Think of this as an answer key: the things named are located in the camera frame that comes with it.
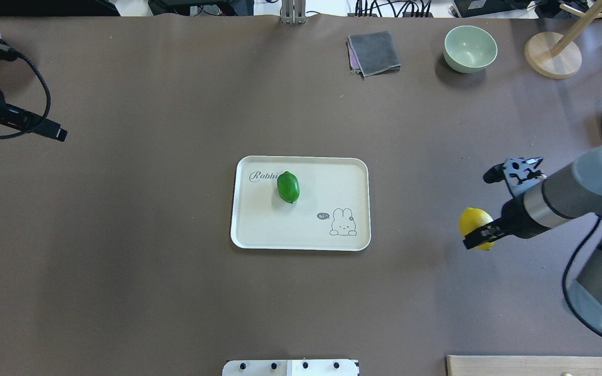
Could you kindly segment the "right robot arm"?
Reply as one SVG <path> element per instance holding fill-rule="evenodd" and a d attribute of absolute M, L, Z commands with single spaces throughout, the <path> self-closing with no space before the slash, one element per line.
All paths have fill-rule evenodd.
<path fill-rule="evenodd" d="M 498 219 L 480 219 L 464 228 L 467 249 L 515 236 L 530 239 L 587 214 L 602 222 L 602 145 L 581 155 L 563 169 L 547 175 L 542 159 L 510 158 L 483 175 L 485 183 L 504 181 L 511 200 Z M 602 336 L 602 239 L 572 283 L 566 267 L 562 293 L 572 314 Z"/>

